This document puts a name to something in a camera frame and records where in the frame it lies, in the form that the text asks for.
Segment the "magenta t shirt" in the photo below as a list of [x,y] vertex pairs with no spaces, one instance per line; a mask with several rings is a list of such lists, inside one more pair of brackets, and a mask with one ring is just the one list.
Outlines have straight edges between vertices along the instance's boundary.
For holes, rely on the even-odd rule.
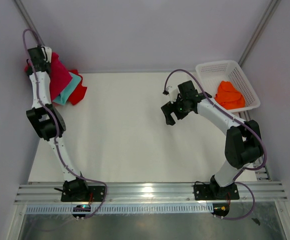
[[33,104],[38,106],[39,101],[44,104],[50,104],[61,93],[61,91],[70,83],[72,77],[70,72],[59,60],[57,53],[52,52],[51,74],[46,72],[36,72],[34,68],[34,56],[44,56],[41,47],[28,50],[31,61],[27,61],[24,71],[32,84]]

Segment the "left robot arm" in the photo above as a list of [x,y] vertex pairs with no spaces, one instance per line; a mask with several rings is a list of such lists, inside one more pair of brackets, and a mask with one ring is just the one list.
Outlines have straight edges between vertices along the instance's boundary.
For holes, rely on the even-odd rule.
[[90,195],[90,189],[82,175],[78,175],[70,159],[64,142],[66,124],[52,104],[50,95],[51,61],[46,47],[37,47],[27,50],[28,59],[26,75],[28,76],[33,92],[31,109],[26,116],[39,138],[45,140],[59,160],[62,175],[62,188],[56,188],[62,193],[61,201],[84,201]]

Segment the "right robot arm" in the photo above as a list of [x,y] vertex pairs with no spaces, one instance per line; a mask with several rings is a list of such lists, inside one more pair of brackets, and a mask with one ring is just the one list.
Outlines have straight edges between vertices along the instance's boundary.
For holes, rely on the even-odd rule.
[[214,124],[225,135],[225,162],[211,177],[209,193],[213,199],[224,199],[235,190],[235,180],[247,167],[264,154],[260,128],[256,121],[244,121],[220,106],[207,92],[198,92],[192,81],[176,88],[166,86],[163,94],[169,101],[161,107],[167,125],[173,126],[193,112]]

